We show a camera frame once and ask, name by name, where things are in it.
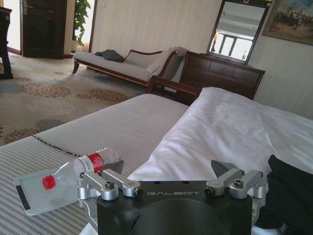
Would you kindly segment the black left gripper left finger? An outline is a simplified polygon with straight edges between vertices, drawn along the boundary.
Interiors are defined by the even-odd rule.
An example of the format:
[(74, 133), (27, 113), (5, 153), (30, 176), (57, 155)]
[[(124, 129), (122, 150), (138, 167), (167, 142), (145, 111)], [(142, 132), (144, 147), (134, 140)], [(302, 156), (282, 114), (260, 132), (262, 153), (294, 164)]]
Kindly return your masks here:
[(140, 198), (144, 194), (140, 182), (123, 176), (124, 161), (120, 160), (104, 167), (98, 173), (85, 172), (77, 178), (79, 200), (101, 196), (103, 200), (115, 200), (121, 191), (124, 196)]

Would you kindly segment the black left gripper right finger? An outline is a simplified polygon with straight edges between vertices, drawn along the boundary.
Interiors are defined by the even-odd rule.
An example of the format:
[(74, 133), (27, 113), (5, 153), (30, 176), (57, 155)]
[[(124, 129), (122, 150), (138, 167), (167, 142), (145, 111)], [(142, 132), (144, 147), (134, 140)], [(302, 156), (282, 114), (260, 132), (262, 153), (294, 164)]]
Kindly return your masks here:
[(215, 180), (206, 182), (207, 196), (222, 196), (226, 188), (235, 199), (245, 199), (248, 195), (265, 199), (267, 194), (267, 178), (263, 172), (251, 170), (246, 173), (232, 163), (211, 161), (211, 167), (217, 176)]

